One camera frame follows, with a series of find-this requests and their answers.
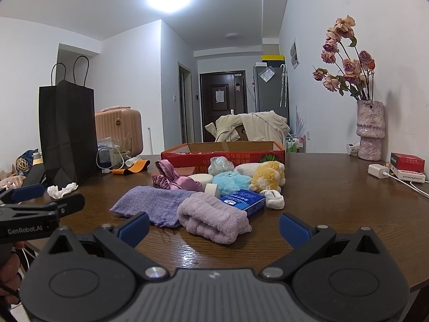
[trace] white bottle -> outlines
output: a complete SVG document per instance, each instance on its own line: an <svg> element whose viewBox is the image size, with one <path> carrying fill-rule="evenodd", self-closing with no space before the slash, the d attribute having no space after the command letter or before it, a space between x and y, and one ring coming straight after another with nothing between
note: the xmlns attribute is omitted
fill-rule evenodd
<svg viewBox="0 0 429 322"><path fill-rule="evenodd" d="M125 165L127 167L131 167L131 166L133 166L137 162L137 160L141 160L141 159L142 159L142 157L140 155L138 155L138 156L136 156L134 158L130 158L127 161L125 161Z"/></svg>

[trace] white charger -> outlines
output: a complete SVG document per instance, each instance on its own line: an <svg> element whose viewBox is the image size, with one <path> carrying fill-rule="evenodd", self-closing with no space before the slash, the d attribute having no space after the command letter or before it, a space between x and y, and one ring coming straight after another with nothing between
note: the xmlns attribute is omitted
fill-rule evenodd
<svg viewBox="0 0 429 322"><path fill-rule="evenodd" d="M370 164L368 166L368 174L373 175L374 177L377 177L379 179L382 178L388 178L387 175L383 174L383 173L387 173L389 174L389 168L386 166L382 166L380 164Z"/></svg>

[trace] crumpled white tissue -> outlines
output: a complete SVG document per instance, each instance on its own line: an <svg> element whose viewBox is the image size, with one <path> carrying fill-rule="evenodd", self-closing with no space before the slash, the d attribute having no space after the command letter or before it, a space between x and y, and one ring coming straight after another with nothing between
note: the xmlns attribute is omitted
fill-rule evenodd
<svg viewBox="0 0 429 322"><path fill-rule="evenodd" d="M263 190L259 195L265 196L265 205L272 210L284 208L284 197L277 190Z"/></svg>
<svg viewBox="0 0 429 322"><path fill-rule="evenodd" d="M64 197L64 195L68 195L72 191L76 190L77 188L78 185L76 183L70 183L65 188L62 188L60 191L58 191L58 186L54 185L48 187L48 195L55 200L58 200L59 198Z"/></svg>

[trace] human hand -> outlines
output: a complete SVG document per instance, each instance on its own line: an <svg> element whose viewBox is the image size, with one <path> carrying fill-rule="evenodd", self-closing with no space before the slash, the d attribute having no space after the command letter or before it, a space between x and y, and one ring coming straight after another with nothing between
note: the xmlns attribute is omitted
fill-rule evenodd
<svg viewBox="0 0 429 322"><path fill-rule="evenodd" d="M14 244L16 249L23 249L24 242L16 242ZM12 253L9 260L0 268L0 281L6 286L16 291L21 285L21 276L18 275L18 270L21 265L21 261L16 253ZM0 289L0 296L4 297L5 302L8 304L18 304L19 299L10 295L8 292Z"/></svg>

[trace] blue box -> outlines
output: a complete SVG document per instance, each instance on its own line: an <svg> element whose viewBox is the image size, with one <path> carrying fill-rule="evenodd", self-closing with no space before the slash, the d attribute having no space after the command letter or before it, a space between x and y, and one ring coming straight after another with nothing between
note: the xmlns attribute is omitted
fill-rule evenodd
<svg viewBox="0 0 429 322"><path fill-rule="evenodd" d="M250 217L265 206L265 196L243 189L236 191L231 195L221 197L220 200L229 206L246 211L247 217Z"/></svg>

